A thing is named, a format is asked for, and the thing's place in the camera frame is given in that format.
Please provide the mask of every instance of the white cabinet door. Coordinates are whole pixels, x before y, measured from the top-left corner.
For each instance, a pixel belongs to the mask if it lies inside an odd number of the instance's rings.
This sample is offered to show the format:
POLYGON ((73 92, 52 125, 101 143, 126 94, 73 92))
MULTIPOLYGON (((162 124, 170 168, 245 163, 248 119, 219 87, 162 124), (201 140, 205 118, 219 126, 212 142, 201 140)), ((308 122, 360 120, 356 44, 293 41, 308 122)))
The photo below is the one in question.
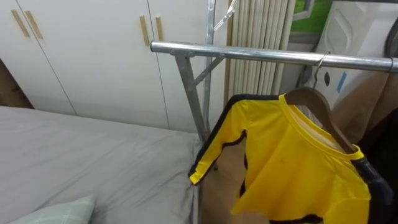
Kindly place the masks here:
MULTIPOLYGON (((155 40, 159 40, 156 17, 160 17, 164 41, 206 43, 207 0, 148 0, 152 16, 155 40)), ((216 23, 225 15, 228 0, 216 1, 216 23)), ((215 34, 215 45, 226 45, 226 25, 215 34)), ((158 54, 167 114, 171 129, 196 132, 180 74, 173 56, 158 54)), ((197 77, 205 68, 204 57, 191 59, 197 77)), ((219 64, 212 73, 210 96, 210 124, 213 126, 223 109, 225 63, 219 64)), ((200 101, 203 101, 203 84, 198 85, 200 101)))
POLYGON ((146 0, 17 0, 78 116, 168 128, 146 0))
POLYGON ((0 58, 33 107, 38 110, 75 115, 15 0, 0 2, 0 21, 0 58))

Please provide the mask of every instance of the floor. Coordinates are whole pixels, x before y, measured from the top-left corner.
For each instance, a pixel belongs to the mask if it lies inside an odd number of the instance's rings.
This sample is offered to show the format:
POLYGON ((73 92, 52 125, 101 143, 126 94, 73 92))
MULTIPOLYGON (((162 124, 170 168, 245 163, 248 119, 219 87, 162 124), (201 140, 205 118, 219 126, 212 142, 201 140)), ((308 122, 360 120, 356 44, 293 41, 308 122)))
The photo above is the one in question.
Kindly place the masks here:
POLYGON ((237 146, 224 148, 218 159, 218 170, 206 176, 203 186, 202 224, 268 224, 266 218, 254 213, 231 215, 244 179, 244 141, 237 146))

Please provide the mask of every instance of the light green pillow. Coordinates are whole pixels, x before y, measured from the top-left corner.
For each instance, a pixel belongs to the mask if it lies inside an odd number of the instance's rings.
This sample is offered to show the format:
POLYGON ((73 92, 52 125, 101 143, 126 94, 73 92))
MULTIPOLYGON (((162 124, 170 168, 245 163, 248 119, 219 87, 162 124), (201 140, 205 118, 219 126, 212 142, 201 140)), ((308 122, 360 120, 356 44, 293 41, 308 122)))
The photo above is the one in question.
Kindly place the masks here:
POLYGON ((95 207, 93 196, 40 209, 9 224, 87 224, 95 207))

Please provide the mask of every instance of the cardboard box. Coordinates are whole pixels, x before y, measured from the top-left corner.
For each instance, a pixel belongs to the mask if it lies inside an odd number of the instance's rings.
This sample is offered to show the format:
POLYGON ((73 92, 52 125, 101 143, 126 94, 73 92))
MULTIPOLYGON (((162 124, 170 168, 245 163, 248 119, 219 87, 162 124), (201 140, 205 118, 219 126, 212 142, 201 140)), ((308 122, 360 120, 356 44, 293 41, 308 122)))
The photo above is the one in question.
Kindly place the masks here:
POLYGON ((0 60, 0 105, 33 108, 24 92, 0 60))

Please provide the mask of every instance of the gray bed sheet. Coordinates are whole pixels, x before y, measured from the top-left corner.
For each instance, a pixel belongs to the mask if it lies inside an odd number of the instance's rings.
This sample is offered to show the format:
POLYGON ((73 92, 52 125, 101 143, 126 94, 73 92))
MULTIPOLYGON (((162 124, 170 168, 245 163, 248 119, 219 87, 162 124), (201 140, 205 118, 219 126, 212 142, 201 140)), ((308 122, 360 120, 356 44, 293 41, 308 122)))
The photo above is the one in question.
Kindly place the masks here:
POLYGON ((187 173, 199 143, 196 134, 0 107, 0 223, 87 195, 97 198, 94 224, 191 223, 197 189, 187 173))

